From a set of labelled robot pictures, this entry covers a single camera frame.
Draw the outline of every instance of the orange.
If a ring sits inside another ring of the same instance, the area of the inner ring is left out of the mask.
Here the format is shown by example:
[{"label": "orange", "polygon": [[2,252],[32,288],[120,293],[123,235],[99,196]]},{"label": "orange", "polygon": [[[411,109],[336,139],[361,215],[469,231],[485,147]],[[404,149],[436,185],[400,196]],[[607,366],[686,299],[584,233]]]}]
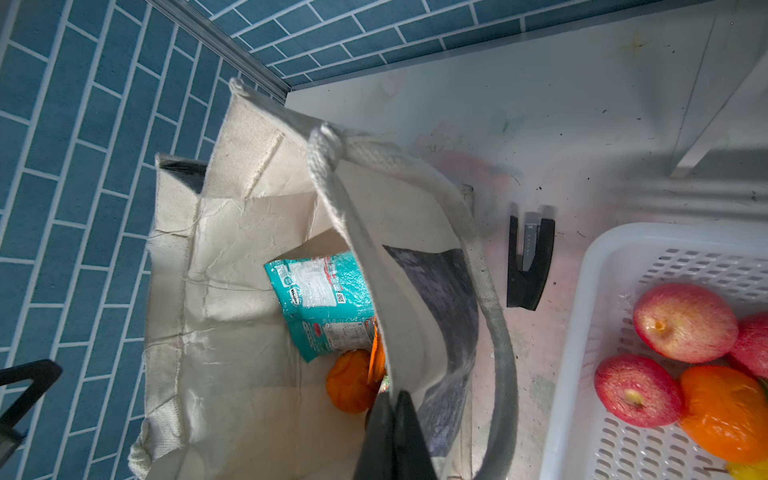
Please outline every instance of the orange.
[{"label": "orange", "polygon": [[680,377],[680,427],[728,462],[768,458],[768,399],[752,378],[726,366],[695,366]]},{"label": "orange", "polygon": [[378,385],[368,384],[371,354],[367,350],[344,352],[326,377],[326,392],[342,412],[361,413],[373,406]]}]

